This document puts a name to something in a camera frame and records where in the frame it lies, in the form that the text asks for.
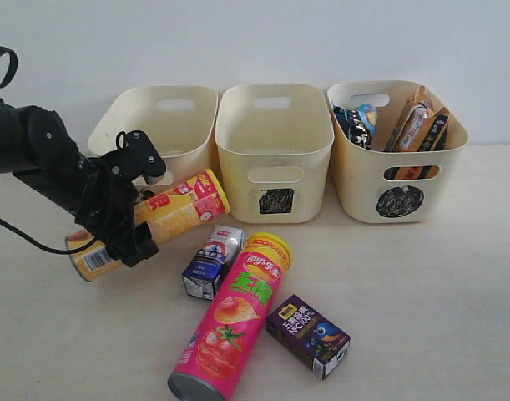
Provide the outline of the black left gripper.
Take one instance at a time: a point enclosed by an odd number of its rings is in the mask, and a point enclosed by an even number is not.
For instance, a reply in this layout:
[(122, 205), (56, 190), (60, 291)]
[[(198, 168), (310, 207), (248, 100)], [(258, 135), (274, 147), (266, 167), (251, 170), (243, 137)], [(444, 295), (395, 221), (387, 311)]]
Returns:
[(87, 261), (122, 261), (133, 267), (159, 250), (149, 224), (134, 226), (134, 186), (100, 158), (80, 155), (67, 170), (33, 168), (13, 174), (74, 217), (93, 244)]

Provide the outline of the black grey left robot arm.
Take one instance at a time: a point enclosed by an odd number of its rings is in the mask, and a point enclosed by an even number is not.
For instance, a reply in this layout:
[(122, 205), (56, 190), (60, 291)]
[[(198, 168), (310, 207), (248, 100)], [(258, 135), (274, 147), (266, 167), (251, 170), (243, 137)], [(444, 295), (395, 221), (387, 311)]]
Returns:
[(73, 216), (115, 259), (135, 266), (158, 247), (149, 225), (138, 223), (133, 181), (152, 185), (167, 170), (142, 130), (121, 131), (115, 149), (86, 157), (60, 116), (38, 106), (0, 100), (0, 174), (11, 174)]

